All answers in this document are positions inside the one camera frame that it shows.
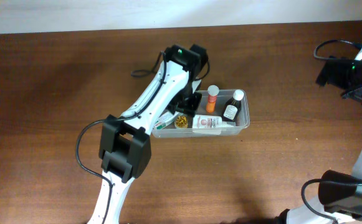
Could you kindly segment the small gold lid jar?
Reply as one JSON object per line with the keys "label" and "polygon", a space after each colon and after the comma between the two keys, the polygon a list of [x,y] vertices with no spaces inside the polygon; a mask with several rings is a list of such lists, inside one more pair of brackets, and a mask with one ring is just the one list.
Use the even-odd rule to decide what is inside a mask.
{"label": "small gold lid jar", "polygon": [[188,118],[184,115],[178,116],[174,121],[174,126],[177,129],[186,129],[188,127]]}

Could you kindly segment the white lotion bottle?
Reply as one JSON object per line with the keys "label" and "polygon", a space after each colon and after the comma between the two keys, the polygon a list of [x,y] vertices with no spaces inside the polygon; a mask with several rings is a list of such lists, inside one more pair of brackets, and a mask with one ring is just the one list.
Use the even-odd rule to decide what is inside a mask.
{"label": "white lotion bottle", "polygon": [[222,128],[234,128],[235,122],[223,121],[220,116],[197,114],[193,118],[192,132],[198,134],[220,135]]}

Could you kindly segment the orange tube white cap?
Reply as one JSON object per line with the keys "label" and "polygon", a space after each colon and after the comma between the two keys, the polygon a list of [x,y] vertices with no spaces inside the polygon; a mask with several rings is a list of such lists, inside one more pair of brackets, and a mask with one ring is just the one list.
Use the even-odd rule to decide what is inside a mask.
{"label": "orange tube white cap", "polygon": [[211,85],[207,89],[207,105],[206,111],[213,113],[216,106],[217,95],[219,94],[219,88],[216,85]]}

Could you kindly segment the white Panadol medicine box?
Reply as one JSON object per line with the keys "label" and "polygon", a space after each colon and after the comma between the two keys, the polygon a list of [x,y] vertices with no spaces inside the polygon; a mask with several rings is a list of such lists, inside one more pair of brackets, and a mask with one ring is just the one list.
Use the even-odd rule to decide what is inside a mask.
{"label": "white Panadol medicine box", "polygon": [[173,123],[179,114],[180,112],[171,113],[170,111],[163,113],[156,121],[154,129],[164,129]]}

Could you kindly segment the dark syrup bottle white cap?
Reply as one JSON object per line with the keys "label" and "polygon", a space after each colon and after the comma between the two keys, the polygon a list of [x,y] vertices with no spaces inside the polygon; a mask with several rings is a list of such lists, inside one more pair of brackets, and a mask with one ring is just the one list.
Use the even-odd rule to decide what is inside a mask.
{"label": "dark syrup bottle white cap", "polygon": [[224,121],[235,122],[239,112],[241,111],[241,101],[244,97],[242,90],[235,90],[232,97],[226,102],[222,111],[222,119]]}

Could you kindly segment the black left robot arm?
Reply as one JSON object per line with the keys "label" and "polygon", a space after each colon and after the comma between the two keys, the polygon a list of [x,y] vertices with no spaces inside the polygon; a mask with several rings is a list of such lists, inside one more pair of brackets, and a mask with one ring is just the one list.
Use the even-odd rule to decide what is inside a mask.
{"label": "black left robot arm", "polygon": [[198,93],[203,67],[209,66],[205,48],[173,45],[161,52],[153,68],[155,77],[142,95],[120,117],[100,121],[98,156],[102,185],[89,223],[118,223],[132,182],[151,158],[150,134],[158,118],[168,111],[194,116],[201,102]]}

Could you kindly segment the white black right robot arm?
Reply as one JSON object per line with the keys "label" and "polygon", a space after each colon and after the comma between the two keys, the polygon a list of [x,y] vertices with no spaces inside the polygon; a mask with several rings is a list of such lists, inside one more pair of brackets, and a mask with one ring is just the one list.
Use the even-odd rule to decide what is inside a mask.
{"label": "white black right robot arm", "polygon": [[[341,97],[362,104],[362,44],[353,59],[325,57],[316,83],[343,90]],[[348,223],[362,221],[362,150],[352,173],[328,170],[319,179],[306,181],[301,188],[303,205],[286,209],[273,223]]]}

